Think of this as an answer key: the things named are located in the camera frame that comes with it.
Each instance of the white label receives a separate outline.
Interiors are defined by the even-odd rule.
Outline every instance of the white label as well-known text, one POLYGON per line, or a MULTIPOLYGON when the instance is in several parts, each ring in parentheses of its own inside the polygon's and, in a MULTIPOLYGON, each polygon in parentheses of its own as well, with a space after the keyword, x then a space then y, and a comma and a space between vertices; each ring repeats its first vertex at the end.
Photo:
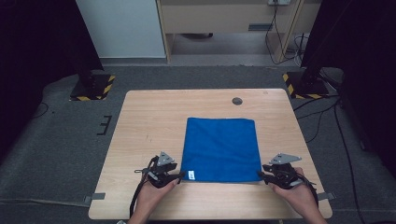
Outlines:
POLYGON ((191 180, 195 179, 194 171, 189 171, 189 179, 191 180))

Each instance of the wire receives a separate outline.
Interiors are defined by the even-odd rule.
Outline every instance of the wire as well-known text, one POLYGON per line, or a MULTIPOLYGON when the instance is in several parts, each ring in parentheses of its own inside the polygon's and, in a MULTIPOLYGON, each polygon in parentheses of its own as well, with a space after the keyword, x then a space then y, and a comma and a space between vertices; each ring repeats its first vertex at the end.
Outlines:
POLYGON ((322 117, 323 113, 324 113, 323 111, 320 113, 320 116, 319 116, 319 119, 318 119, 317 131, 315 132, 314 136, 310 140, 305 141, 306 143, 310 143, 310 142, 314 141, 314 139, 318 136, 320 121, 321 121, 321 117, 322 117))
POLYGON ((299 67, 301 67, 301 63, 303 61, 303 58, 301 56, 304 54, 302 51, 302 48, 303 48, 303 42, 304 42, 305 38, 308 39, 308 37, 304 36, 304 33, 300 36, 294 37, 294 44, 297 46, 297 50, 295 50, 295 54, 294 54, 294 63, 299 67), (298 38, 301 38, 300 45, 297 44, 298 38))
POLYGON ((47 205, 63 205, 63 206, 75 206, 75 207, 90 207, 87 203, 70 203, 70 202, 59 202, 39 199, 0 199, 2 204, 47 204, 47 205))
POLYGON ((280 38, 280 34, 279 34, 279 31, 277 30, 277 26, 276 26, 277 6, 278 6, 277 0, 275 0, 275 1, 274 1, 274 17, 272 18, 271 26, 270 26, 270 27, 272 28, 273 26, 275 26, 275 28, 276 28, 277 37, 278 37, 278 39, 279 39, 280 48, 281 48, 281 51, 282 51, 281 53, 282 53, 283 57, 286 58, 286 60, 283 60, 282 62, 278 62, 278 63, 274 61, 274 59, 273 59, 273 57, 272 57, 272 53, 271 53, 270 47, 268 46, 268 32, 269 32, 270 29, 268 29, 267 32, 265 33, 265 38, 264 38, 264 39, 265 39, 265 46, 266 46, 267 49, 268 49, 268 52, 269 52, 269 54, 270 54, 271 61, 272 61, 274 64, 281 64, 281 63, 284 63, 284 62, 287 62, 287 61, 289 61, 289 60, 294 59, 294 57, 288 58, 288 57, 286 57, 286 55, 283 53, 282 40, 281 40, 281 38, 280 38))
POLYGON ((40 118, 41 116, 45 115, 45 114, 49 111, 49 108, 50 108, 49 105, 47 105, 46 103, 43 103, 43 102, 41 102, 40 104, 41 104, 41 105, 44 105, 44 106, 46 107, 46 109, 45 109, 44 112, 42 112, 41 114, 32 117, 32 119, 38 119, 38 118, 40 118))
POLYGON ((338 97, 338 96, 339 96, 339 95, 328 95, 328 96, 325 96, 325 97, 312 99, 312 100, 310 100, 310 101, 308 101, 308 102, 303 103, 302 105, 297 106, 296 108, 293 109, 293 111, 296 111, 296 110, 300 109, 301 107, 303 107, 303 106, 305 106, 305 105, 308 105, 308 104, 310 104, 310 103, 312 103, 312 102, 315 102, 316 100, 322 100, 322 99, 327 99, 327 98, 332 98, 332 97, 338 97))
POLYGON ((338 116, 337 116, 337 107, 336 107, 336 106, 334 107, 334 116, 335 116, 335 121, 337 122, 338 131, 340 132, 341 138, 342 138, 342 140, 343 140, 344 149, 345 149, 345 151, 346 151, 347 162, 348 162, 348 164, 349 164, 349 171, 350 171, 350 176, 351 176, 351 180, 352 180, 353 198, 354 198, 354 200, 355 200, 356 209, 358 210, 358 215, 359 215, 359 218, 360 218, 360 220, 361 220, 361 223, 362 223, 362 224, 365 224, 363 215, 361 214, 361 208, 360 208, 359 202, 358 202, 358 195, 357 195, 357 192, 356 192, 355 176, 354 176, 354 174, 353 174, 352 162, 351 162, 351 159, 350 159, 350 156, 349 156, 349 151, 348 151, 348 149, 347 149, 346 140, 345 140, 343 131, 342 131, 342 129, 341 129, 340 122, 339 122, 339 120, 338 120, 338 116))
POLYGON ((295 53, 296 50, 299 50, 301 53, 304 53, 305 50, 301 50, 301 48, 303 47, 302 43, 299 45, 299 44, 297 44, 297 42, 296 42, 296 39, 303 37, 303 35, 299 35, 299 36, 295 36, 295 37, 294 37, 294 44, 295 44, 295 46, 297 47, 297 49, 291 49, 291 48, 287 47, 287 48, 286 48, 286 52, 293 52, 293 53, 295 53))
POLYGON ((319 125, 320 125, 320 121, 321 121, 321 117, 322 117, 323 113, 326 112, 326 111, 328 111, 328 110, 330 110, 330 109, 332 109, 334 106, 336 106, 336 105, 338 104, 339 101, 340 101, 340 99, 337 99, 337 101, 336 101, 334 104, 332 104, 330 107, 328 107, 328 108, 326 108, 326 109, 324 109, 324 110, 321 110, 321 111, 318 111, 318 112, 314 112, 314 113, 311 113, 311 114, 302 116, 302 117, 300 117, 300 118, 297 118, 297 119, 304 119, 304 118, 307 118, 307 117, 309 117, 309 116, 311 116, 311 115, 315 115, 315 114, 320 113, 320 116, 319 116, 319 119, 318 119, 317 130, 316 130, 314 136, 313 136, 310 140, 305 141, 306 143, 312 142, 312 141, 318 136, 319 125))

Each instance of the white cabinet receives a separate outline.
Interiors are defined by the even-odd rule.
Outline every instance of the white cabinet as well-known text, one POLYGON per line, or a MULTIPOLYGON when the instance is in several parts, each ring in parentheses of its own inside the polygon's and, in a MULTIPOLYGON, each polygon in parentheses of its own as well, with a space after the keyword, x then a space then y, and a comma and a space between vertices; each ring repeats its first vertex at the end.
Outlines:
POLYGON ((155 0, 77 0, 100 58, 165 58, 155 0))

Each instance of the blue towel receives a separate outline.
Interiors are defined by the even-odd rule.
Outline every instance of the blue towel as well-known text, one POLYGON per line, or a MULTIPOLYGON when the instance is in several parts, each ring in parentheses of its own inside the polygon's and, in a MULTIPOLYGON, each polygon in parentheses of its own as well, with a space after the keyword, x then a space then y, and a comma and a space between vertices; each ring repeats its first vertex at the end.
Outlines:
POLYGON ((260 181, 254 120, 188 118, 180 169, 191 181, 260 181))

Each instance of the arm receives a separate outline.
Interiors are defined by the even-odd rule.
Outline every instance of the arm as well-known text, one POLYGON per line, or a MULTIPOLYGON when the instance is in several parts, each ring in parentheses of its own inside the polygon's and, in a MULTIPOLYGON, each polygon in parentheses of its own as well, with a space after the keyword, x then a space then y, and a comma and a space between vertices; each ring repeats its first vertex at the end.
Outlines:
POLYGON ((161 199, 177 185, 178 179, 173 180, 161 189, 157 189, 146 182, 137 196, 136 209, 127 224, 144 224, 157 207, 161 199))
MULTIPOLYGON (((300 175, 304 175, 302 168, 296 167, 294 169, 300 175)), ((269 186, 276 194, 283 197, 307 223, 327 223, 318 210, 314 196, 307 185, 301 184, 292 189, 282 189, 272 183, 269 183, 269 186)))

